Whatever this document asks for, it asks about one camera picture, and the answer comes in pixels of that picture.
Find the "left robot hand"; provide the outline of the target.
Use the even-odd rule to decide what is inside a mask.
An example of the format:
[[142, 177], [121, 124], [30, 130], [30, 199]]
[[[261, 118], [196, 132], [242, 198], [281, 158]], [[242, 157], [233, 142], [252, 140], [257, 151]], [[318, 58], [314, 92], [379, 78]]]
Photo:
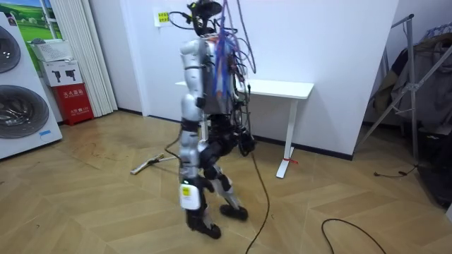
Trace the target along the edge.
[[206, 226], [204, 222], [206, 199], [200, 177], [183, 179], [179, 186], [179, 203], [186, 213], [186, 223], [196, 230]]

